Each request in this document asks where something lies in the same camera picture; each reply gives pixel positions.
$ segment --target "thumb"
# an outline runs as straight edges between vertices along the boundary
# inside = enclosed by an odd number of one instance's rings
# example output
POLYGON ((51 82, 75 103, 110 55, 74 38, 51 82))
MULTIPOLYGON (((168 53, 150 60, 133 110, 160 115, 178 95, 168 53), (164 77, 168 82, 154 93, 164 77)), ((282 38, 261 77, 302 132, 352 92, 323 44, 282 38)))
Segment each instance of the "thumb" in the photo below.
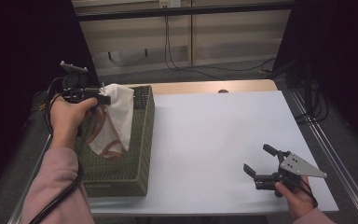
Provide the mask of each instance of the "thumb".
POLYGON ((293 202, 296 199, 296 196, 290 191, 283 183, 276 182, 275 189, 277 189, 283 197, 287 199, 289 202, 293 202))
POLYGON ((83 111, 88 111, 90 108, 98 104, 97 98, 91 97, 85 101, 77 104, 83 111))

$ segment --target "sleeve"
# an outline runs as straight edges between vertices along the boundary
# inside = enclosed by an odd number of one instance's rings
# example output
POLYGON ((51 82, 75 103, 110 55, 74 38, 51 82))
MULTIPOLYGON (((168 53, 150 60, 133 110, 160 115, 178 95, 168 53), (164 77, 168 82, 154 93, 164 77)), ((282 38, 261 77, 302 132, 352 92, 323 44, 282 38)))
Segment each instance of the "sleeve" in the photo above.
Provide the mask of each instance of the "sleeve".
POLYGON ((298 218, 293 224, 333 224, 334 222, 330 220, 319 208, 314 208, 308 214, 303 217, 298 218))
MULTIPOLYGON (((27 224, 77 177, 77 156, 66 147, 45 154, 22 206, 21 223, 27 224)), ((42 223, 94 223, 83 184, 75 189, 42 223)))

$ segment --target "hand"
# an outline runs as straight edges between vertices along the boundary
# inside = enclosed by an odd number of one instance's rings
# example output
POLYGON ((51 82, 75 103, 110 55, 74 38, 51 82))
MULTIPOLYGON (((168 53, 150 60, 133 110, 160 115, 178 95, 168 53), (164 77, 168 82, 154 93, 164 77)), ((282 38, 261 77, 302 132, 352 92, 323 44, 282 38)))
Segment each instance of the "hand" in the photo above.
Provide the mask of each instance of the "hand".
MULTIPOLYGON (((302 175, 301 179, 309 185, 306 176, 302 175)), ((300 186, 309 190, 309 187, 303 181, 300 181, 300 186)), ((304 191, 295 188, 292 192, 281 182, 275 183, 275 188, 286 198, 290 215, 292 215, 293 218, 298 219, 303 217, 313 209, 312 198, 304 191)))
POLYGON ((85 118, 86 112, 98 104, 96 98, 89 98, 78 104, 70 104, 61 96, 51 106, 50 122, 53 139, 50 147, 75 148, 77 127, 85 118))

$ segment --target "white cloth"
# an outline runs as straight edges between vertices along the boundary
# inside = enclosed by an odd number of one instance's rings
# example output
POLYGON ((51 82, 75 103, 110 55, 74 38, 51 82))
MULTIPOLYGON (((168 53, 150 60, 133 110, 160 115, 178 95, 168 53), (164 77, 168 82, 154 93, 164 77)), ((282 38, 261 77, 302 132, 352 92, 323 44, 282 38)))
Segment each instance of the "white cloth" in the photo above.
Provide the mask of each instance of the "white cloth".
POLYGON ((133 90, 111 84, 100 91, 102 95, 110 96, 110 105, 97 107, 95 126, 88 143, 98 155, 110 159, 121 158, 130 146, 133 90))

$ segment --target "crate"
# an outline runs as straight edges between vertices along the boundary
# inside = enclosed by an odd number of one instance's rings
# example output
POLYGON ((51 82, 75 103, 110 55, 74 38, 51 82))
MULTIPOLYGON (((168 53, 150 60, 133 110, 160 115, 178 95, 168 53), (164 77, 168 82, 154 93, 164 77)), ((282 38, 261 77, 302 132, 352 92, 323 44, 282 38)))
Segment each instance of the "crate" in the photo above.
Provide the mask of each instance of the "crate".
POLYGON ((83 184, 89 197, 145 196, 149 177, 155 104, 150 86, 135 87, 131 141, 121 160, 110 161, 95 154, 85 143, 93 118, 83 122, 76 153, 84 167, 83 184))

